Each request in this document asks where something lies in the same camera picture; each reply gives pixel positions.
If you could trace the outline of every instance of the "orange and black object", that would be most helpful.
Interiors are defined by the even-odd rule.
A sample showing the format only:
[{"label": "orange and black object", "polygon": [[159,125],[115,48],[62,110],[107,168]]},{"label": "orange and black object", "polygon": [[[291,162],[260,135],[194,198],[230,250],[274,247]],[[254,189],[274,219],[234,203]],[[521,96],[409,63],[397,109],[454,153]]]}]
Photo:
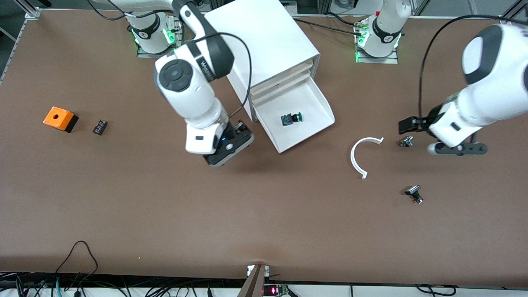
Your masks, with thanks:
[{"label": "orange and black object", "polygon": [[78,119],[79,117],[72,112],[53,106],[43,123],[55,129],[70,133]]}]

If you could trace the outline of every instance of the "brown table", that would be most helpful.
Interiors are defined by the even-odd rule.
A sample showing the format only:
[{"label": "brown table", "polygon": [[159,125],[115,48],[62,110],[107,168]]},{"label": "brown table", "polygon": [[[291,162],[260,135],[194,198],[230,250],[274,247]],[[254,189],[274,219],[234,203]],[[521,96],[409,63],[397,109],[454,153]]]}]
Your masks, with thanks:
[{"label": "brown table", "polygon": [[[184,122],[154,87],[154,59],[135,57],[125,21],[44,11],[0,87],[1,270],[54,271],[83,239],[99,273],[244,277],[265,262],[279,280],[528,286],[526,116],[479,132],[484,156],[429,155],[425,133],[397,145],[445,21],[409,20],[398,65],[357,64],[349,35],[301,24],[321,52],[315,80],[335,124],[283,154],[249,124],[253,145],[212,169],[185,152]],[[461,21],[438,39],[425,112],[464,87],[461,51],[489,23]],[[213,85],[234,110],[227,79]],[[79,116],[71,134],[42,124],[51,106]],[[103,136],[92,133],[99,119]],[[362,180],[349,154],[369,136],[385,140],[358,147]],[[414,184],[422,205],[403,195]],[[92,269],[83,248],[73,257],[63,271]]]}]

